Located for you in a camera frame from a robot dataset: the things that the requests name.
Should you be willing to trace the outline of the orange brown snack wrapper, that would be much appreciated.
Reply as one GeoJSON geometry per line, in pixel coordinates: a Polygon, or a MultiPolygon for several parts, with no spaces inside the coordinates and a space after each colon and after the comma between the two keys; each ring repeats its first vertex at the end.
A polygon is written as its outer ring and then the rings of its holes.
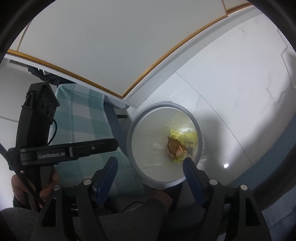
{"type": "Polygon", "coordinates": [[[173,162],[178,163],[184,161],[186,157],[186,150],[179,140],[168,137],[168,143],[166,147],[168,149],[170,159],[173,162]]]}

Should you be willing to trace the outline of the white round trash bin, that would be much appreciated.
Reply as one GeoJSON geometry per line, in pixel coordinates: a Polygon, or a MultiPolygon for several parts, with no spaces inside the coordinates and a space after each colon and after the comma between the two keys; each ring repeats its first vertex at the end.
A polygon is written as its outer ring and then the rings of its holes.
{"type": "Polygon", "coordinates": [[[196,144],[190,150],[194,164],[202,153],[200,127],[193,115],[171,101],[144,108],[132,121],[127,136],[127,153],[142,182],[154,189],[166,189],[185,180],[182,163],[173,161],[168,150],[171,131],[196,133],[196,144]]]}

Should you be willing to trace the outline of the yellow printed snack bag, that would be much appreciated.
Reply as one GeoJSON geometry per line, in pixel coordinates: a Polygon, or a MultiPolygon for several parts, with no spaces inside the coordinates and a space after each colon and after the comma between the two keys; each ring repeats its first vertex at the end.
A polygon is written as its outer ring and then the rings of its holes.
{"type": "Polygon", "coordinates": [[[194,149],[198,146],[198,134],[195,131],[171,130],[170,137],[181,143],[188,156],[192,156],[194,149]]]}

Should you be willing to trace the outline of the teal checkered tablecloth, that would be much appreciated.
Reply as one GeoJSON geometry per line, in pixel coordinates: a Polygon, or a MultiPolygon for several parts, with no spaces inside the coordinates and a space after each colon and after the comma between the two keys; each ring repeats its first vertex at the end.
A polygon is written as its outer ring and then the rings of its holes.
{"type": "MultiPolygon", "coordinates": [[[[57,127],[53,144],[77,143],[112,138],[120,133],[117,117],[107,118],[104,109],[105,96],[79,84],[61,84],[56,91],[60,103],[56,109],[57,127]]],[[[124,143],[117,137],[119,147],[114,152],[91,155],[75,161],[55,165],[60,184],[73,187],[84,179],[91,178],[104,167],[110,157],[118,160],[118,172],[109,192],[110,196],[135,196],[144,192],[144,186],[133,170],[123,151],[124,143]]]]}

